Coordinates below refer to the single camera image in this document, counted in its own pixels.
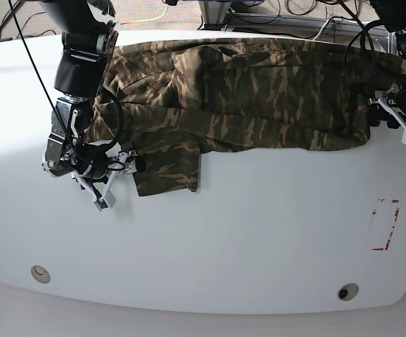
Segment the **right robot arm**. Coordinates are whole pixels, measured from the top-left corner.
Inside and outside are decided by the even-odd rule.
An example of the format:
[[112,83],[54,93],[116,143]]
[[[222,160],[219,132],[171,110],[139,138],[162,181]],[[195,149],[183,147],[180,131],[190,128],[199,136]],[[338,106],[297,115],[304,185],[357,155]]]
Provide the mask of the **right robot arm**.
[[[54,83],[62,97],[53,106],[43,168],[54,177],[70,174],[102,211],[114,206],[110,189],[118,174],[137,171],[138,155],[131,143],[123,144],[118,155],[107,155],[119,144],[124,123],[120,102],[103,86],[120,24],[111,1],[42,1],[41,7],[63,31]],[[101,93],[116,106],[117,131],[109,143],[92,145],[84,136]]]

